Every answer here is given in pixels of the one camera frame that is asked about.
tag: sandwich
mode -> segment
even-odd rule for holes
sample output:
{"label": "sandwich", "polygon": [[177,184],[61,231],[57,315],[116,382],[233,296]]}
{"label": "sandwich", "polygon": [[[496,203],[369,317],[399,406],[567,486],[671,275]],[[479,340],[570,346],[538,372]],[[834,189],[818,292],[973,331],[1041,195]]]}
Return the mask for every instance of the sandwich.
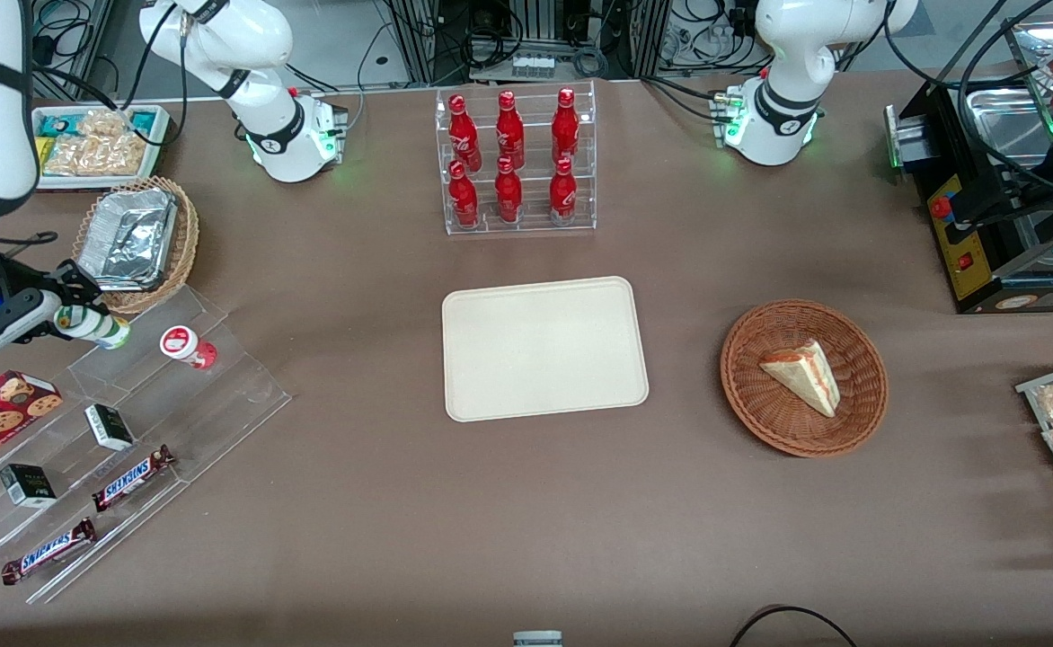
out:
{"label": "sandwich", "polygon": [[834,417],[841,396],[838,394],[834,373],[830,372],[830,361],[826,352],[814,339],[807,340],[796,349],[784,349],[769,353],[759,362],[762,371],[775,380],[781,381],[798,397],[827,418]]}

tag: grey floor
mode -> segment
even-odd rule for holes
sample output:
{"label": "grey floor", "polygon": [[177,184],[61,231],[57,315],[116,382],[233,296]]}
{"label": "grey floor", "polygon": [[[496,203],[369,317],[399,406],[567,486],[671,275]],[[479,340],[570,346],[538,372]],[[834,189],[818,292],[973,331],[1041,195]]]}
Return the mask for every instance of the grey floor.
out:
{"label": "grey floor", "polygon": [[[372,37],[383,24],[389,12],[378,0],[269,0],[280,7],[291,21],[296,35],[296,50],[292,62],[304,73],[330,84],[342,87],[357,84],[358,66],[362,62],[362,82],[366,86],[399,86],[409,77],[394,37],[380,34],[370,54],[364,53]],[[681,7],[686,0],[674,0]],[[702,13],[713,0],[691,0],[691,7]],[[138,12],[144,0],[120,0],[114,3],[107,31],[101,41],[99,54],[107,55],[117,63],[124,78],[132,78],[139,55],[144,48],[144,38],[139,33]],[[1014,15],[1032,0],[1011,0],[999,18],[992,21],[997,26],[1004,17]],[[911,23],[897,34],[897,45],[906,57],[922,68],[939,68],[946,64],[958,44],[974,28],[994,0],[921,0]],[[1053,3],[1038,12],[1052,15]],[[1004,42],[995,45],[986,57],[987,64],[1010,60]],[[879,38],[855,61],[854,71],[900,70],[903,66]],[[112,90],[113,78],[107,65],[96,65],[93,82]],[[284,73],[287,82],[298,82]],[[212,92],[198,79],[188,79],[193,97],[210,97]],[[159,57],[152,57],[140,82],[141,99],[178,97],[178,66]]]}

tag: brown wicker basket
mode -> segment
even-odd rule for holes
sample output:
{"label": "brown wicker basket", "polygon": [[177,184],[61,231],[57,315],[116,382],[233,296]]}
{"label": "brown wicker basket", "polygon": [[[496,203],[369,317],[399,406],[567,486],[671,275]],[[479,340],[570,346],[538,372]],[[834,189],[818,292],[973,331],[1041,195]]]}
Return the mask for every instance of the brown wicker basket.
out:
{"label": "brown wicker basket", "polygon": [[[166,180],[165,177],[147,177],[144,180],[132,181],[123,187],[116,187],[111,193],[117,192],[142,192],[144,189],[163,189],[173,193],[179,199],[179,210],[175,217],[175,232],[171,238],[171,251],[168,262],[166,263],[166,278],[156,290],[150,292],[103,292],[103,302],[113,312],[119,314],[138,314],[147,308],[164,302],[183,283],[186,276],[191,274],[191,266],[195,262],[195,246],[199,242],[199,214],[195,213],[195,204],[186,199],[186,193],[182,192],[174,181]],[[83,250],[83,241],[87,238],[87,228],[91,227],[92,216],[95,214],[96,201],[87,210],[87,216],[83,218],[79,226],[79,235],[75,244],[71,247],[71,257],[79,258],[80,250]]]}
{"label": "brown wicker basket", "polygon": [[[827,418],[759,368],[768,353],[814,338],[841,401]],[[882,357],[846,315],[810,300],[764,303],[741,315],[722,345],[722,388],[738,417],[770,446],[810,458],[858,449],[882,424],[889,384]]]}

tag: red bottle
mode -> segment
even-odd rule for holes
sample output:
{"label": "red bottle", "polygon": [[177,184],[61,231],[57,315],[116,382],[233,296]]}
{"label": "red bottle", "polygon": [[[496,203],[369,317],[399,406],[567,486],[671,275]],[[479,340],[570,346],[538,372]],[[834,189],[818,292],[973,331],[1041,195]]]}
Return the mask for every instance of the red bottle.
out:
{"label": "red bottle", "polygon": [[515,168],[526,163],[526,143],[523,140],[523,118],[515,107],[515,94],[510,90],[499,92],[499,121],[494,124],[499,137],[499,155],[509,156]]}
{"label": "red bottle", "polygon": [[451,148],[456,158],[466,164],[466,171],[477,172],[482,168],[482,154],[478,152],[475,120],[466,114],[466,101],[461,95],[452,95],[448,105],[451,106]]}
{"label": "red bottle", "polygon": [[551,179],[551,222],[567,227],[575,220],[575,192],[578,190],[571,176],[571,158],[562,158],[554,164],[555,174]]}
{"label": "red bottle", "polygon": [[494,192],[499,196],[499,217],[514,224],[523,213],[523,183],[515,173],[510,156],[499,158],[499,176],[494,179]]}
{"label": "red bottle", "polygon": [[575,113],[575,91],[569,87],[559,90],[559,110],[551,122],[551,137],[554,163],[559,163],[563,156],[575,159],[578,152],[578,115]]}
{"label": "red bottle", "polygon": [[451,200],[454,204],[458,227],[476,229],[478,227],[478,193],[475,184],[466,177],[466,168],[458,160],[451,160]]}

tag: table surface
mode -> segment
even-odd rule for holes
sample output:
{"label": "table surface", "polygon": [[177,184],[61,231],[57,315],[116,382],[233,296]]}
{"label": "table surface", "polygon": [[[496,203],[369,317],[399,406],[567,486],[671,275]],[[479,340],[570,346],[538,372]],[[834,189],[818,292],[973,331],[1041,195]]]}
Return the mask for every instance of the table surface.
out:
{"label": "table surface", "polygon": [[[465,241],[443,233],[433,91],[371,95],[345,163],[297,185],[193,103],[163,163],[202,221],[191,283],[297,397],[55,602],[0,586],[0,644],[713,646],[773,603],[859,644],[1053,644],[1053,464],[1013,392],[1053,370],[1053,315],[953,313],[885,153],[882,107],[916,86],[842,75],[799,159],[756,168],[600,82],[597,232]],[[21,257],[54,267],[92,199],[37,196],[0,233],[58,230]],[[448,417],[445,295],[608,275],[634,285],[644,405]],[[782,455],[720,394],[728,328],[788,297],[882,352],[889,413],[854,454]],[[8,348],[0,372],[87,348]],[[743,644],[830,635],[763,625]]]}

